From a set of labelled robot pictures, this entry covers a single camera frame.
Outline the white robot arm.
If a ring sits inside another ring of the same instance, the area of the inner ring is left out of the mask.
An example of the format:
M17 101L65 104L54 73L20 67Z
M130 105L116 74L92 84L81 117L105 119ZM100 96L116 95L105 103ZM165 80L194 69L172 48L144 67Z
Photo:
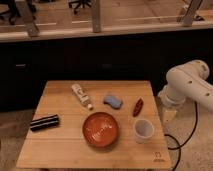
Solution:
M168 70L167 84L158 93L164 123L176 116L187 98L213 112L213 85L206 81L209 74L209 66L202 60L192 60Z

